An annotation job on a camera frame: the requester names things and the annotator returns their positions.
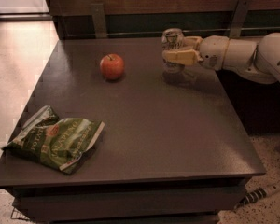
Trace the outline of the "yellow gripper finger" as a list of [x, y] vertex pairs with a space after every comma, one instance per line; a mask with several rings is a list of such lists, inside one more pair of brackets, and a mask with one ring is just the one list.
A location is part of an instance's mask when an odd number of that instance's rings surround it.
[[200, 36], [185, 36], [183, 39], [183, 47], [198, 50], [202, 42], [203, 39]]
[[192, 66], [202, 62], [200, 52], [194, 49], [171, 49], [162, 53], [162, 58], [169, 63], [177, 63], [185, 66]]

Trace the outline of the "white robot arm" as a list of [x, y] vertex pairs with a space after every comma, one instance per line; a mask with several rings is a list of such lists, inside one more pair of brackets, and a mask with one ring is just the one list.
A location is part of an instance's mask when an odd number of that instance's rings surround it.
[[212, 35], [186, 36], [162, 58], [168, 63], [192, 66], [196, 63], [215, 71], [232, 71], [239, 77], [260, 84], [280, 83], [280, 33], [260, 41]]

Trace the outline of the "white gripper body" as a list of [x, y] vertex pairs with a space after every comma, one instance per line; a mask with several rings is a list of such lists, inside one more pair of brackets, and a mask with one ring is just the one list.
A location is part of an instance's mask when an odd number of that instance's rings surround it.
[[199, 47], [199, 64], [206, 69], [221, 70], [229, 43], [226, 36], [212, 35], [205, 38]]

